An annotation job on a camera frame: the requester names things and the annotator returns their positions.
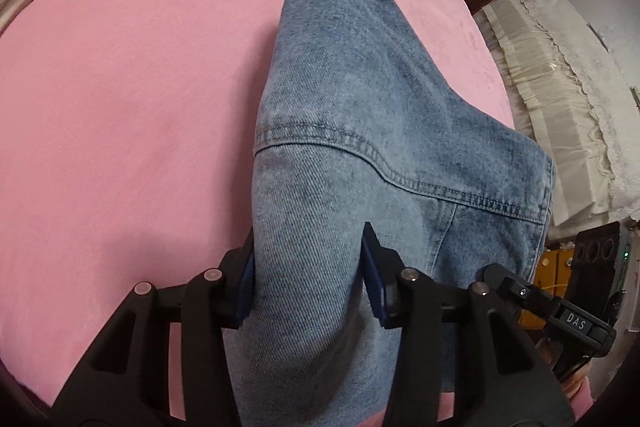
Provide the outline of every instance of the pink bedsheet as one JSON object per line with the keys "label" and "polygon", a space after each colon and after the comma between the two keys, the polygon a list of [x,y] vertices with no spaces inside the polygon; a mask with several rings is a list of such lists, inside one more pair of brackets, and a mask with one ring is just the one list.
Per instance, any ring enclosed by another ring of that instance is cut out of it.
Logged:
{"label": "pink bedsheet", "polygon": [[[47,402],[140,280],[251,224],[283,0],[36,0],[0,39],[0,356]],[[396,0],[449,84],[512,126],[462,0]]]}

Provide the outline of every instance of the blue denim fabric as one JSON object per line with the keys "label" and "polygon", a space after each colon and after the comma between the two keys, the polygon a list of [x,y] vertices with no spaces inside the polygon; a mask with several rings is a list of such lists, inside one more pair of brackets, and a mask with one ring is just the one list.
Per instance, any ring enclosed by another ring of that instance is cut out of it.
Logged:
{"label": "blue denim fabric", "polygon": [[531,277],[553,179],[447,86],[393,0],[285,0],[256,126],[257,296],[229,352],[244,425],[351,427],[386,405],[399,331],[356,276],[365,221],[439,282],[496,262]]}

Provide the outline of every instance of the human hand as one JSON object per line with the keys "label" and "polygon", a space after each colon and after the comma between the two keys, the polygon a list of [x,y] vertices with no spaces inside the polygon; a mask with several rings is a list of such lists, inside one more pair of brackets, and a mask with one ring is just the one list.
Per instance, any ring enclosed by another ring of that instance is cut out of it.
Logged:
{"label": "human hand", "polygon": [[[546,363],[551,365],[552,362],[555,362],[548,339],[542,338],[536,345],[536,349]],[[584,367],[581,367],[573,375],[567,378],[567,380],[561,382],[562,390],[564,391],[564,394],[569,399],[569,401],[574,399],[574,397],[580,391],[580,388],[584,384],[584,381],[587,378],[591,367],[593,367],[593,360],[590,360],[588,364],[586,364]]]}

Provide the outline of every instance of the metal screw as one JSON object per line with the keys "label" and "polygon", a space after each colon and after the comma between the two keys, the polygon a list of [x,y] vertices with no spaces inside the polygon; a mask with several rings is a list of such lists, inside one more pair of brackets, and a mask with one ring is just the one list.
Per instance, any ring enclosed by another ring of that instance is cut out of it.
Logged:
{"label": "metal screw", "polygon": [[487,293],[491,291],[491,288],[489,288],[489,285],[484,282],[474,282],[471,285],[471,289],[478,295],[487,295]]}
{"label": "metal screw", "polygon": [[209,268],[204,272],[204,278],[207,281],[217,281],[222,279],[222,272],[218,268]]}
{"label": "metal screw", "polygon": [[153,286],[151,286],[150,282],[143,281],[136,284],[133,287],[133,291],[138,295],[146,295],[151,291],[151,288],[153,288]]}
{"label": "metal screw", "polygon": [[415,268],[405,268],[400,272],[400,277],[407,281],[415,281],[420,277],[420,272]]}

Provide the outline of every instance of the denim jacket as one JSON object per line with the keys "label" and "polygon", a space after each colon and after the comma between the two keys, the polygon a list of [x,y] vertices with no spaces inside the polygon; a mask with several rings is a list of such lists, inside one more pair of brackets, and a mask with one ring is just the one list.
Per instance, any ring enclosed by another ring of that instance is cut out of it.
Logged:
{"label": "denim jacket", "polygon": [[386,405],[399,330],[357,274],[365,221],[439,282],[532,277],[553,180],[450,89],[393,0],[285,0],[256,125],[256,296],[228,343],[244,425],[351,427]]}

